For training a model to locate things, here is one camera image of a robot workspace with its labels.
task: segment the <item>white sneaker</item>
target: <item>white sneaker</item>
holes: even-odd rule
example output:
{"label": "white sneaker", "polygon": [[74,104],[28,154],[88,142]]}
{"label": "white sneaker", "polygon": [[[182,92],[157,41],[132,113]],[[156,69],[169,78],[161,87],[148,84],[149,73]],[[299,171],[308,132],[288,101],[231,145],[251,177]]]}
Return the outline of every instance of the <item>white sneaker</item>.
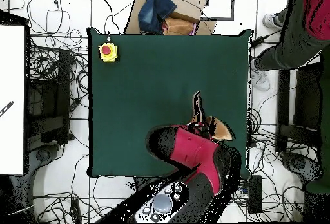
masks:
{"label": "white sneaker", "polygon": [[262,19],[262,23],[267,28],[283,28],[283,23],[278,20],[277,14],[266,14]]}
{"label": "white sneaker", "polygon": [[251,60],[251,83],[259,91],[268,91],[271,88],[266,71],[256,70],[255,59]]}

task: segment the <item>red button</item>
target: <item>red button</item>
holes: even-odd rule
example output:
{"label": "red button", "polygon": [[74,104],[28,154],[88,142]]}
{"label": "red button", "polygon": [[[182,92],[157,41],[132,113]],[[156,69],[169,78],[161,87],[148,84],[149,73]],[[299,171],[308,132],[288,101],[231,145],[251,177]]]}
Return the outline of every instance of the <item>red button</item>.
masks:
{"label": "red button", "polygon": [[105,55],[109,55],[110,52],[111,52],[110,47],[109,47],[109,46],[103,46],[103,47],[102,47],[102,52],[103,52],[103,54],[105,54]]}

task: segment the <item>grey circular knob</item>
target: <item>grey circular knob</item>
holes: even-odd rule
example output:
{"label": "grey circular knob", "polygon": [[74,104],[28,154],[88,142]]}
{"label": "grey circular knob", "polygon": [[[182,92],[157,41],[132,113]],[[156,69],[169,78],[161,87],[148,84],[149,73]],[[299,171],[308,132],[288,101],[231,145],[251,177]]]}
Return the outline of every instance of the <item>grey circular knob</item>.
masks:
{"label": "grey circular knob", "polygon": [[167,195],[156,195],[153,199],[153,208],[159,213],[168,213],[172,208],[172,201]]}

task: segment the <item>floor tile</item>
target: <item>floor tile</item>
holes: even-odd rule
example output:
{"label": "floor tile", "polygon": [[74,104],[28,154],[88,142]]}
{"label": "floor tile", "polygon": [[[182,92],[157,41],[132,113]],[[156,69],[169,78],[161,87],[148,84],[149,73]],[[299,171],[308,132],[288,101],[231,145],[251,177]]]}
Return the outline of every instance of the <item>floor tile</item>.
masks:
{"label": "floor tile", "polygon": [[238,35],[246,29],[255,29],[257,0],[235,0],[234,21],[218,21],[216,34]]}

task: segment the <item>white panel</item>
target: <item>white panel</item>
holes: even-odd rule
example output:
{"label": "white panel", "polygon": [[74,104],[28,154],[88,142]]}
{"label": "white panel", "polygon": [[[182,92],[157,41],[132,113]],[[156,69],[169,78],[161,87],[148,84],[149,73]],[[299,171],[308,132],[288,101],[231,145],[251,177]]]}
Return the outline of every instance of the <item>white panel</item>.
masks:
{"label": "white panel", "polygon": [[0,26],[0,174],[23,174],[24,27]]}

